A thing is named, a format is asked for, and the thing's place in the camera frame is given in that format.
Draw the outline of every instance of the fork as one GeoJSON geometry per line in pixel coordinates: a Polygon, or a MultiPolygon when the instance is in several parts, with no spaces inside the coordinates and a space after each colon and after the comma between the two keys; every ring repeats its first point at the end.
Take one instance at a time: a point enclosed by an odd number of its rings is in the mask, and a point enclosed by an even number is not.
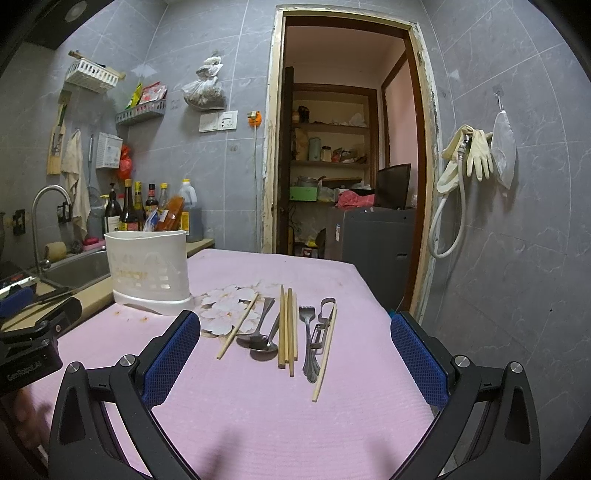
{"type": "Polygon", "coordinates": [[[316,311],[314,307],[300,307],[299,310],[300,320],[306,324],[306,360],[304,361],[304,368],[302,370],[308,382],[315,383],[318,379],[320,366],[311,348],[312,335],[310,333],[310,322],[316,318],[316,311]]]}

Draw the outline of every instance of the metal screw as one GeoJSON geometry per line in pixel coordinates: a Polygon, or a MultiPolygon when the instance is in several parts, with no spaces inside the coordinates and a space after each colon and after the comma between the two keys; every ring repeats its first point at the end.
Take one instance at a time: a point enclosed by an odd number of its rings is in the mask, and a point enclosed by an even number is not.
{"type": "Polygon", "coordinates": [[[80,368],[80,362],[72,362],[70,365],[68,365],[68,367],[66,368],[66,371],[69,374],[72,374],[74,372],[77,372],[79,368],[80,368]]]}
{"type": "Polygon", "coordinates": [[[123,367],[130,367],[135,362],[135,357],[133,355],[124,355],[119,360],[119,364],[123,367]]]}
{"type": "Polygon", "coordinates": [[[519,362],[511,362],[511,370],[513,370],[516,374],[520,374],[523,371],[523,367],[519,362]]]}
{"type": "Polygon", "coordinates": [[[460,368],[466,368],[468,365],[470,365],[470,360],[468,359],[468,357],[463,355],[458,355],[457,357],[455,357],[454,361],[456,365],[460,368]]]}

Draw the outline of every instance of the green box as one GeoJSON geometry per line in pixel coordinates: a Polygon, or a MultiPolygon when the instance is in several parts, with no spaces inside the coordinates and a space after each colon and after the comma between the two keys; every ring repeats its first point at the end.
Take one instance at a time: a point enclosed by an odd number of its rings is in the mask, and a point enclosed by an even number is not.
{"type": "Polygon", "coordinates": [[[295,202],[315,202],[317,197],[316,187],[290,187],[290,200],[295,202]]]}

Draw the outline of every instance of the wooden chopstick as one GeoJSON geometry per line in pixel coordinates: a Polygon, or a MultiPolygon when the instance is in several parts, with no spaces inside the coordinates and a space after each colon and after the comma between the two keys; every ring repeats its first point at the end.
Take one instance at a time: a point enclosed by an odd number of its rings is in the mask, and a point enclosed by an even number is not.
{"type": "Polygon", "coordinates": [[[228,336],[228,338],[226,339],[226,343],[224,343],[224,346],[222,347],[222,349],[220,350],[220,352],[217,355],[217,359],[221,360],[223,357],[223,354],[226,353],[226,350],[228,350],[228,347],[230,346],[230,344],[232,343],[232,341],[234,340],[234,337],[236,336],[236,334],[238,333],[238,330],[240,330],[240,327],[242,326],[244,319],[248,316],[248,313],[251,311],[252,306],[255,304],[256,299],[258,298],[258,293],[255,293],[254,298],[251,300],[251,302],[248,304],[248,306],[246,307],[246,310],[244,310],[244,313],[242,314],[242,318],[240,319],[240,321],[236,324],[236,326],[232,329],[232,331],[230,332],[230,335],[228,336]]]}
{"type": "Polygon", "coordinates": [[[279,368],[285,368],[285,301],[284,301],[284,289],[281,286],[281,292],[279,294],[279,353],[277,353],[277,361],[279,368]]]}
{"type": "Polygon", "coordinates": [[[322,388],[322,381],[324,380],[324,372],[326,372],[326,364],[329,361],[330,343],[332,342],[332,334],[335,331],[335,323],[336,323],[336,303],[335,303],[335,306],[333,307],[333,311],[330,313],[329,331],[326,334],[326,343],[324,344],[324,352],[322,354],[322,365],[320,366],[320,373],[318,374],[318,380],[316,381],[316,387],[314,389],[314,394],[312,395],[312,402],[316,402],[318,400],[318,395],[320,395],[320,389],[322,388]]]}
{"type": "Polygon", "coordinates": [[[293,303],[293,322],[294,322],[294,361],[297,362],[297,325],[299,320],[299,311],[297,308],[297,295],[294,292],[294,303],[293,303]]]}
{"type": "Polygon", "coordinates": [[[291,288],[287,289],[287,356],[290,363],[290,377],[294,376],[294,299],[291,288]]]}

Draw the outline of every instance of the person's hand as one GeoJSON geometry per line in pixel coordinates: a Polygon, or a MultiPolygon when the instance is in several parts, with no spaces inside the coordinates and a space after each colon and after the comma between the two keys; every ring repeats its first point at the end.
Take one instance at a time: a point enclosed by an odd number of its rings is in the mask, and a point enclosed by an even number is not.
{"type": "Polygon", "coordinates": [[[49,411],[49,405],[43,405],[35,411],[31,393],[22,388],[14,398],[14,416],[17,419],[16,433],[22,444],[33,449],[39,445],[47,448],[49,444],[49,426],[45,420],[45,414],[49,411]]]}

